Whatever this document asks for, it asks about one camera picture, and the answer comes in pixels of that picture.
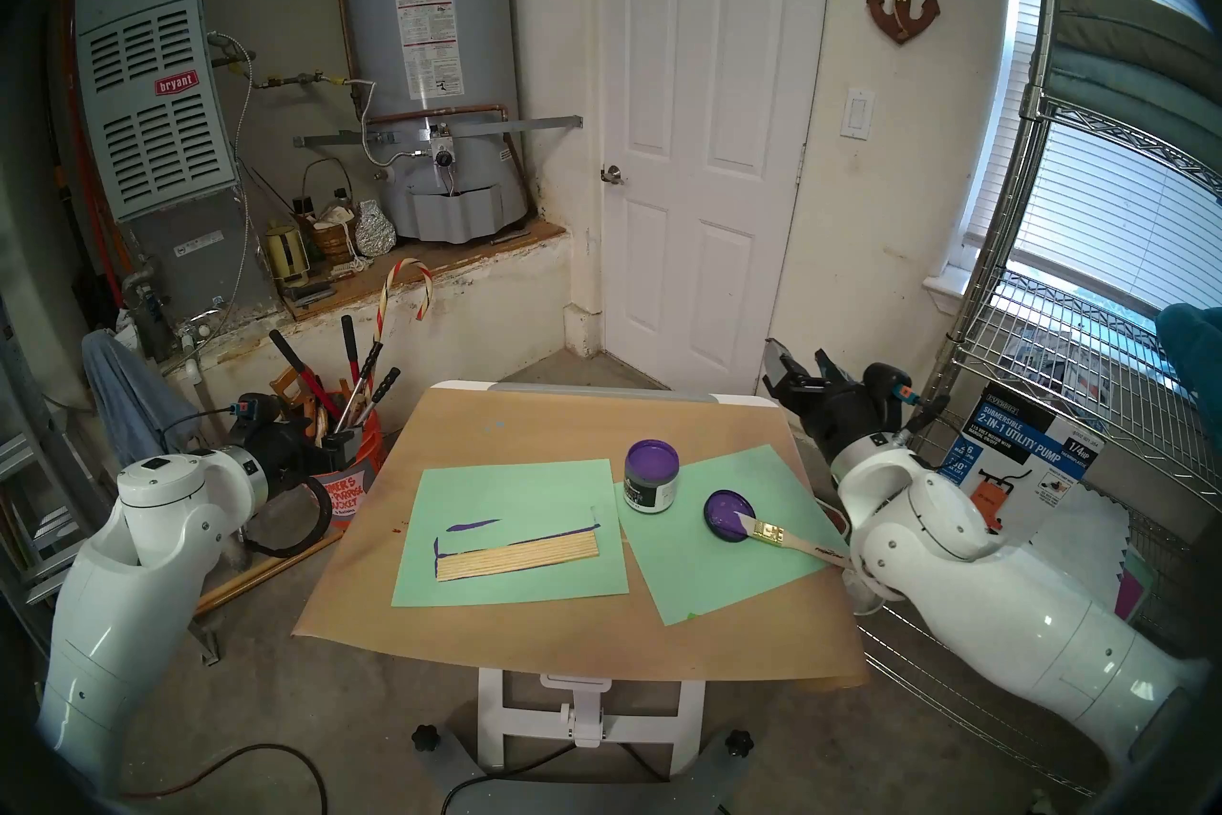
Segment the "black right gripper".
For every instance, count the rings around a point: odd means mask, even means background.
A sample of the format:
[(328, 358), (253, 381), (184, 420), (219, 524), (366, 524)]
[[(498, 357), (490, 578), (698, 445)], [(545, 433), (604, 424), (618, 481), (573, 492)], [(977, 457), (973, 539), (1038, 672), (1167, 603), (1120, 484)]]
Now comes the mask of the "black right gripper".
[[(824, 349), (815, 352), (820, 376), (814, 407), (803, 415), (807, 435), (830, 466), (846, 464), (853, 445), (888, 446), (902, 426), (902, 404), (912, 393), (908, 371), (888, 364), (869, 365), (862, 380), (851, 379)], [(789, 413), (804, 411), (803, 386), (808, 374), (777, 338), (764, 346), (764, 386)]]

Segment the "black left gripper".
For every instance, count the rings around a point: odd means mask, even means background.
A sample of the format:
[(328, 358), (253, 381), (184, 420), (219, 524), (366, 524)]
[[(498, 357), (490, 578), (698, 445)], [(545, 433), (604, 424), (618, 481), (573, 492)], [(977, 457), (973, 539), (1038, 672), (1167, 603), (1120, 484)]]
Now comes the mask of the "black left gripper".
[(266, 480), (266, 497), (297, 488), (307, 477), (356, 462), (362, 431), (336, 431), (321, 437), (321, 450), (308, 437), (307, 420), (275, 420), (251, 426), (251, 455)]

